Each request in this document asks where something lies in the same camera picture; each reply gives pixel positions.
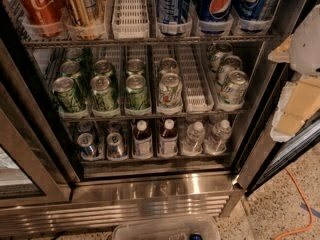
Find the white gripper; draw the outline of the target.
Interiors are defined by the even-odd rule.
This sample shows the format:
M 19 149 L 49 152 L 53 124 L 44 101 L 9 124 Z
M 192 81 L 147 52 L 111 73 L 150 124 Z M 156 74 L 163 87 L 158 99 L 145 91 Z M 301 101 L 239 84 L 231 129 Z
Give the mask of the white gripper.
M 316 5 L 293 35 L 271 51 L 268 59 L 289 63 L 300 74 L 320 76 L 320 5 Z M 303 75 L 283 87 L 272 119 L 271 138 L 287 142 L 320 109 L 320 78 Z

